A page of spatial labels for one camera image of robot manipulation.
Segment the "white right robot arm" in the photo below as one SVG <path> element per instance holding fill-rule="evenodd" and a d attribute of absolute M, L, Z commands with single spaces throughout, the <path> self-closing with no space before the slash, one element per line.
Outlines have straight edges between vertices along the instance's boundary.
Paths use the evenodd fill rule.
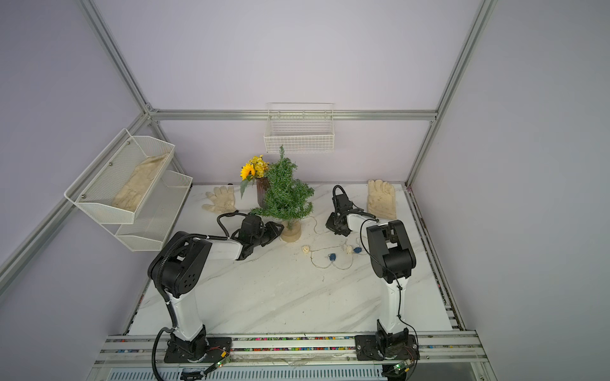
<path fill-rule="evenodd" d="M 406 228 L 400 220 L 383 222 L 356 206 L 340 185 L 333 187 L 332 204 L 326 227 L 345 237 L 358 234 L 373 273 L 386 290 L 384 317 L 377 319 L 376 331 L 354 337 L 357 359 L 393 360 L 398 363 L 396 373 L 406 372 L 420 359 L 416 330 L 402 318 L 404 289 L 417 265 Z"/>

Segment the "small green christmas tree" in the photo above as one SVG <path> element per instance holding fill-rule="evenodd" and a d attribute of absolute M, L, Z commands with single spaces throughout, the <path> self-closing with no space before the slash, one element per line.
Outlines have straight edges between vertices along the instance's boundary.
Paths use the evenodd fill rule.
<path fill-rule="evenodd" d="M 267 173 L 270 188 L 265 194 L 265 205 L 252 210 L 256 215 L 281 221 L 284 227 L 281 239 L 287 243 L 301 238 L 301 221 L 313 211 L 310 198 L 315 191 L 294 177 L 297 168 L 297 164 L 286 157 L 285 149 L 281 146 L 278 162 L 271 164 Z"/>

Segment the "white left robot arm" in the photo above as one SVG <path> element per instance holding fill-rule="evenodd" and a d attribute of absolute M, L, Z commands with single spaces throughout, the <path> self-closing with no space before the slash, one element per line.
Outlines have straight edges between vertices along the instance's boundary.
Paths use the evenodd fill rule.
<path fill-rule="evenodd" d="M 220 214 L 217 223 L 222 236 L 179 231 L 149 265 L 149 279 L 171 319 L 171 326 L 159 333 L 169 335 L 164 358 L 167 364 L 214 363 L 228 357 L 230 338 L 207 339 L 195 287 L 208 262 L 244 260 L 254 249 L 267 246 L 284 232 L 281 223 L 264 222 L 256 214 L 239 211 Z"/>

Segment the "rattan ball string lights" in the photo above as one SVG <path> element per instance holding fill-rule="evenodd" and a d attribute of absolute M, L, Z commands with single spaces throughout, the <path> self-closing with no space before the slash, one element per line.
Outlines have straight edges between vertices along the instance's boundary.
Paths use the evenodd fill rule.
<path fill-rule="evenodd" d="M 334 268 L 338 271 L 347 271 L 354 266 L 360 248 L 359 245 L 350 243 L 346 238 L 340 244 L 327 245 L 317 249 L 309 244 L 303 244 L 300 251 L 309 258 L 311 265 L 316 269 Z"/>

